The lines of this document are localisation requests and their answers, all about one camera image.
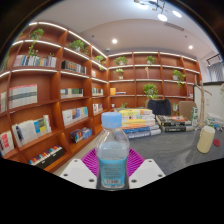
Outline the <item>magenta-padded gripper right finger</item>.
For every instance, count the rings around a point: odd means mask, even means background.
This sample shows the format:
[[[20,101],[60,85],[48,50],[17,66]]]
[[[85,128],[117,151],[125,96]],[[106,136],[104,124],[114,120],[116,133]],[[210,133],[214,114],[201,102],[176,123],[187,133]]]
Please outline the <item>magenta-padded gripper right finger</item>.
[[[165,177],[164,172],[153,159],[144,159],[133,149],[127,159],[128,186],[130,189],[141,188]]]

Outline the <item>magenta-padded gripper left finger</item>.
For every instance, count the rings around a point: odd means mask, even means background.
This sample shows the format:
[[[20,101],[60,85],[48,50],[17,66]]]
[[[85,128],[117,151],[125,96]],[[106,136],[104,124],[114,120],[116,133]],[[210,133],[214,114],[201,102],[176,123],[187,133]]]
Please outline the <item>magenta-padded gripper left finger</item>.
[[[98,182],[99,165],[96,152],[90,150],[81,159],[73,159],[60,177],[78,186],[95,189]]]

